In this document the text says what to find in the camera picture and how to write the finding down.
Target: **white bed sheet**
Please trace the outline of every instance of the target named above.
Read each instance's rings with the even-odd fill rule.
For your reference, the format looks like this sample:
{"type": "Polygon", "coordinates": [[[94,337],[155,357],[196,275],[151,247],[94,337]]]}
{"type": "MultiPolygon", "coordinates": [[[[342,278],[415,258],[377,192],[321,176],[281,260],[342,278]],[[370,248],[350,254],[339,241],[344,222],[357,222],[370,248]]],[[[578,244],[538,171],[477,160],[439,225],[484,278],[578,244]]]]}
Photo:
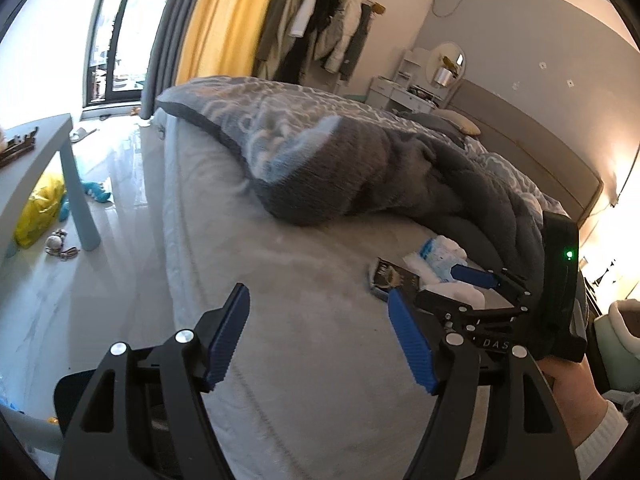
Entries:
{"type": "MultiPolygon", "coordinates": [[[[177,327],[222,306],[236,282],[251,293],[226,380],[205,398],[236,477],[402,478],[434,399],[414,383],[366,269],[377,257],[401,262],[433,233],[384,214],[314,228],[280,222],[211,136],[162,112],[155,121],[167,130],[163,220],[177,327]]],[[[485,409],[481,388],[467,472],[485,409]]]]}

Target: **table leg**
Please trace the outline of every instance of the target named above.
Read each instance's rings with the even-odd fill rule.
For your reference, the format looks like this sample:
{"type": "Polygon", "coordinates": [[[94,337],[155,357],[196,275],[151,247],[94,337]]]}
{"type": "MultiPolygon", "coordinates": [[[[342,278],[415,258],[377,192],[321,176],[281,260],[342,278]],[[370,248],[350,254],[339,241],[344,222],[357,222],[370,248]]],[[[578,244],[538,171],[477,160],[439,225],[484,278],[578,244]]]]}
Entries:
{"type": "Polygon", "coordinates": [[[60,162],[62,163],[62,173],[65,176],[66,195],[69,198],[69,207],[74,216],[80,243],[85,251],[93,251],[100,245],[100,235],[86,203],[86,195],[82,184],[80,184],[78,167],[69,139],[65,139],[60,147],[60,162]]]}

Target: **beige upholstered headboard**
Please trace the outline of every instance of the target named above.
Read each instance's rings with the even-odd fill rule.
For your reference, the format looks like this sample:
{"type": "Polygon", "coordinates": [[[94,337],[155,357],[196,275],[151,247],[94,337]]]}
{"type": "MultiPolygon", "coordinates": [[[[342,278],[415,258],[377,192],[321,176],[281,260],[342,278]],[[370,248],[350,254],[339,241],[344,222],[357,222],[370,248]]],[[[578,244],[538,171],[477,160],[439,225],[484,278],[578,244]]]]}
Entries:
{"type": "Polygon", "coordinates": [[[569,147],[507,101],[463,81],[447,108],[475,122],[479,140],[528,175],[540,190],[559,200],[581,226],[602,193],[599,177],[569,147]]]}

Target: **yellow plastic bag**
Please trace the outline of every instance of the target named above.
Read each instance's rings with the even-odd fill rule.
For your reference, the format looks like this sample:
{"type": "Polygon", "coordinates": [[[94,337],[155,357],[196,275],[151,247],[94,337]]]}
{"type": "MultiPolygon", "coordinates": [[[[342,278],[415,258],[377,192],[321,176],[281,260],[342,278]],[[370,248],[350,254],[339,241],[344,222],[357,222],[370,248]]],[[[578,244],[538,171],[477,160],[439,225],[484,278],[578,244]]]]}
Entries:
{"type": "Polygon", "coordinates": [[[15,241],[22,248],[31,247],[58,218],[65,181],[57,173],[43,173],[22,210],[15,228],[15,241]]]}

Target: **white marble floor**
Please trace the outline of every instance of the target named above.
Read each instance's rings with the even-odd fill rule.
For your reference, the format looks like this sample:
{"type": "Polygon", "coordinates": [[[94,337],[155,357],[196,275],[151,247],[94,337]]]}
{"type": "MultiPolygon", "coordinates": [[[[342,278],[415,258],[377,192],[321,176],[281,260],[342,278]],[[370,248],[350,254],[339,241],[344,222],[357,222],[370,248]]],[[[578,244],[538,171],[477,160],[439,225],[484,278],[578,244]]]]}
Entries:
{"type": "MultiPolygon", "coordinates": [[[[162,140],[138,121],[82,124],[100,129],[74,145],[81,177],[107,181],[113,191],[113,203],[88,197],[101,245],[62,262],[45,255],[43,237],[0,267],[0,374],[9,401],[29,415],[53,416],[58,380],[95,368],[113,342],[151,346],[174,330],[162,241],[162,140]]],[[[62,227],[66,244],[79,246],[73,219],[62,227]]]]}

